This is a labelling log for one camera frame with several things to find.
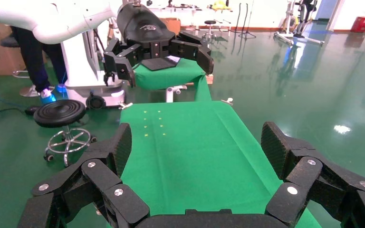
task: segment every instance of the green table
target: green table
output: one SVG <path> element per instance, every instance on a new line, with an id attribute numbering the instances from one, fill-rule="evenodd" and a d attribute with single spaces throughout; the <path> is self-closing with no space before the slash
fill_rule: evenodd
<path id="1" fill-rule="evenodd" d="M 142 65 L 135 70 L 136 85 L 149 90 L 184 85 L 203 75 L 205 72 L 198 64 L 187 59 L 181 59 L 176 67 L 164 70 L 151 71 Z"/>
<path id="2" fill-rule="evenodd" d="M 186 209 L 263 214 L 281 181 L 232 107 L 210 101 L 203 78 L 196 85 L 202 101 L 134 104 L 122 111 L 121 122 L 133 135 L 122 180 L 151 215 Z M 306 210 L 298 227 L 320 225 Z"/>

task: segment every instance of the green floor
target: green floor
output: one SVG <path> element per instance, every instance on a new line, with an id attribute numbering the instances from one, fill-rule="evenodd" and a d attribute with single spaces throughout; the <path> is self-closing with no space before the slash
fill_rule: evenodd
<path id="1" fill-rule="evenodd" d="M 327 34 L 324 28 L 314 25 L 310 35 L 324 39 L 323 47 L 307 44 L 291 53 L 272 33 L 254 33 L 257 38 L 247 41 L 224 34 L 228 42 L 211 46 L 212 98 L 232 97 L 234 110 L 258 141 L 263 123 L 274 121 L 287 135 L 308 140 L 330 160 L 365 176 L 365 37 Z M 0 98 L 38 105 L 38 98 L 18 95 L 28 85 L 27 79 L 1 76 Z M 193 100 L 194 90 L 175 97 Z M 128 99 L 163 102 L 164 91 L 134 88 Z M 0 109 L 8 107 L 0 102 Z M 99 139 L 109 138 L 119 117 L 116 109 L 88 111 L 85 128 Z M 0 113 L 0 228 L 15 227 L 34 184 L 63 168 L 62 161 L 46 164 L 42 159 L 56 131 L 39 127 L 17 111 Z M 338 227 L 319 205 L 310 203 L 308 208 L 322 227 Z M 105 227 L 105 221 L 89 206 L 69 227 Z"/>

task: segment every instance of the dark pants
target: dark pants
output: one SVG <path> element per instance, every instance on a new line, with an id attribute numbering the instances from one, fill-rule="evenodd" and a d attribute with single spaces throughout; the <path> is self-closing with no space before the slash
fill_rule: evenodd
<path id="1" fill-rule="evenodd" d="M 41 92 L 50 86 L 48 74 L 44 68 L 43 50 L 51 59 L 58 83 L 65 83 L 67 71 L 61 44 L 43 44 L 34 37 L 33 32 L 17 27 L 11 28 L 15 39 L 19 43 L 21 56 L 37 92 Z"/>

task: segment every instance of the black stool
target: black stool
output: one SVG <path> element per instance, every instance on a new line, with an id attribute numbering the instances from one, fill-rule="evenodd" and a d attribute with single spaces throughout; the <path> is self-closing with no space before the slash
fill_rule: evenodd
<path id="1" fill-rule="evenodd" d="M 49 152 L 64 154 L 64 163 L 67 167 L 68 153 L 76 152 L 84 147 L 88 147 L 90 143 L 97 141 L 97 138 L 90 135 L 85 129 L 82 128 L 69 128 L 70 124 L 73 124 L 80 120 L 86 112 L 85 105 L 80 101 L 75 100 L 60 100 L 52 103 L 48 103 L 40 107 L 34 113 L 34 120 L 42 127 L 55 128 L 62 127 L 63 130 L 56 133 L 48 141 L 48 147 L 45 149 L 44 159 L 51 161 L 54 156 Z M 86 140 L 77 140 L 82 135 L 87 135 Z"/>
<path id="2" fill-rule="evenodd" d="M 205 24 L 209 25 L 209 31 L 207 31 L 205 33 L 205 35 L 203 35 L 203 38 L 206 38 L 206 36 L 209 36 L 209 38 L 215 38 L 216 35 L 211 31 L 212 25 L 216 24 L 215 20 L 206 20 Z"/>

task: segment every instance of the white robotic arm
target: white robotic arm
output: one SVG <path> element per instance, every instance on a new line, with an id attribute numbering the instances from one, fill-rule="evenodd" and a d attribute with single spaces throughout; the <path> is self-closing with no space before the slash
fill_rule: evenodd
<path id="1" fill-rule="evenodd" d="M 120 0 L 0 0 L 0 23 L 27 29 L 57 44 L 115 17 Z"/>

